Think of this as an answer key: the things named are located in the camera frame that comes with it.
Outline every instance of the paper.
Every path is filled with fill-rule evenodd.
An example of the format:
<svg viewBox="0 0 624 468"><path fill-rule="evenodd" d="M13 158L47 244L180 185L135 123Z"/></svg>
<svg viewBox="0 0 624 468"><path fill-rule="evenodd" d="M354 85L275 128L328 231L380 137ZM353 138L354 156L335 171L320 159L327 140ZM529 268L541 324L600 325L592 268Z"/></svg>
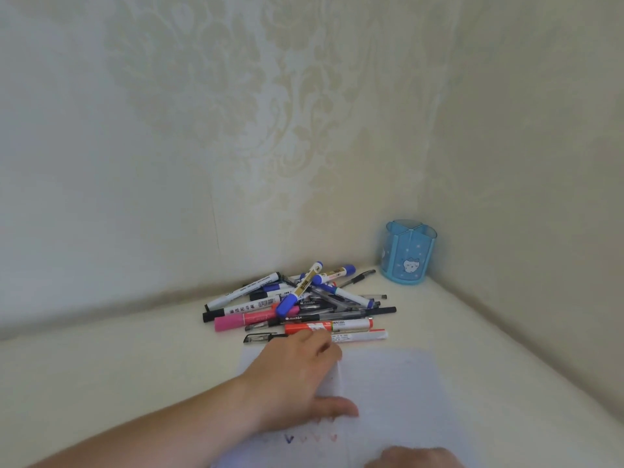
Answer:
<svg viewBox="0 0 624 468"><path fill-rule="evenodd" d="M241 371L260 350L245 349ZM392 445L447 448L466 468L477 468L428 352L344 349L318 394L348 397L360 417L258 435L224 456L218 468L356 468Z"/></svg>

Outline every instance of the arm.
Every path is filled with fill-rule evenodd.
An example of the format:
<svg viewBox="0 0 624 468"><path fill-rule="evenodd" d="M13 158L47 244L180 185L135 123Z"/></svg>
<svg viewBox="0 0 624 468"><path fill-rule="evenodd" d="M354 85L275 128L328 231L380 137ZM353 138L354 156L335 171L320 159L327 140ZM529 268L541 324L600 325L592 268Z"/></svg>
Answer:
<svg viewBox="0 0 624 468"><path fill-rule="evenodd" d="M251 435L310 419L357 416L342 397L315 396L342 358L325 330L276 338L238 377L67 448L33 468L205 467Z"/></svg>

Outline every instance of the cartoon character print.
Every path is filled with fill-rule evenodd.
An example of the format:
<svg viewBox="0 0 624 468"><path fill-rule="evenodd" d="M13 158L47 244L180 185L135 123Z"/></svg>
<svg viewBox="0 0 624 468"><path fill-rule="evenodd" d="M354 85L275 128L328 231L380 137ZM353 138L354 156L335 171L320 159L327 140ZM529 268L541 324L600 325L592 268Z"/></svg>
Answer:
<svg viewBox="0 0 624 468"><path fill-rule="evenodd" d="M421 265L420 258L417 258L417 259L408 258L405 261L403 261L403 268L405 269L406 273L415 273L416 270L420 267L420 265Z"/></svg>

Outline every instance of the pink marker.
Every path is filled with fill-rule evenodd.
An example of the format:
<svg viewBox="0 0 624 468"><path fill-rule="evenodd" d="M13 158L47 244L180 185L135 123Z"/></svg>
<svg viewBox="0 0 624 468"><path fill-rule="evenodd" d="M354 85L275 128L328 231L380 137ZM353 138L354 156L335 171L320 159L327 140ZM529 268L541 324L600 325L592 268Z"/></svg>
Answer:
<svg viewBox="0 0 624 468"><path fill-rule="evenodd" d="M214 320L214 331L222 332L225 330L231 330L233 328L244 327L245 325L252 325L254 323L265 322L270 318L275 317L275 309L277 305L273 305L270 309L261 310L259 312L251 312L248 314L232 314L224 317L217 317ZM288 317L299 314L299 306L292 307L288 314Z"/></svg>

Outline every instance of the desk surface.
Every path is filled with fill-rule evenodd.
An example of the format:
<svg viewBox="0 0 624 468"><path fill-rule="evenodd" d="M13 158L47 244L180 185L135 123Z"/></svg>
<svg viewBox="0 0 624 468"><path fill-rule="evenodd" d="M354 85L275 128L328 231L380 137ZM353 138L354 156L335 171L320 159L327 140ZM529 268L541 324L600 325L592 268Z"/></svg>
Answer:
<svg viewBox="0 0 624 468"><path fill-rule="evenodd" d="M376 274L350 290L388 294L398 308L376 318L389 339L365 345L433 351L484 467L624 466L624 426L433 281L400 286ZM34 462L233 376L244 332L214 333L201 320L203 304L1 342L3 467Z"/></svg>

